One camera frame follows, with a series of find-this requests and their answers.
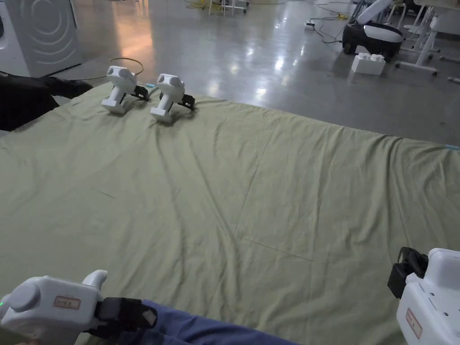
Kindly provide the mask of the person's left hand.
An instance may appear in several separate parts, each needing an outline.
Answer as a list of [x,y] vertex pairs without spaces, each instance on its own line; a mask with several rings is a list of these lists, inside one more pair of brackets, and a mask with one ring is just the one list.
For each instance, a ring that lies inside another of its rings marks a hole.
[[41,345],[39,340],[33,340],[19,335],[11,330],[0,327],[0,344],[1,345]]

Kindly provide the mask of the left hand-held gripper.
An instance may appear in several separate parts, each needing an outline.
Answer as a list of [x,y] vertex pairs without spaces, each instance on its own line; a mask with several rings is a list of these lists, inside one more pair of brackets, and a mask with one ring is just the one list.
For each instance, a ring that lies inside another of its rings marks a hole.
[[58,332],[78,337],[86,331],[100,339],[118,339],[123,333],[153,328],[157,310],[139,299],[122,298],[121,323],[106,324],[96,317],[103,301],[106,270],[90,273],[83,282],[53,276],[32,277],[1,300],[1,326],[25,337],[46,337]]

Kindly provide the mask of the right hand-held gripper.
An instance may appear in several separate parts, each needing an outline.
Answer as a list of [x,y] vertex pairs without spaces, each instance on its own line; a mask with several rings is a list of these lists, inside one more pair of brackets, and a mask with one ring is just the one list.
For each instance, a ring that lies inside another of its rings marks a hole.
[[409,345],[460,343],[460,253],[401,247],[388,288],[399,299],[396,319]]

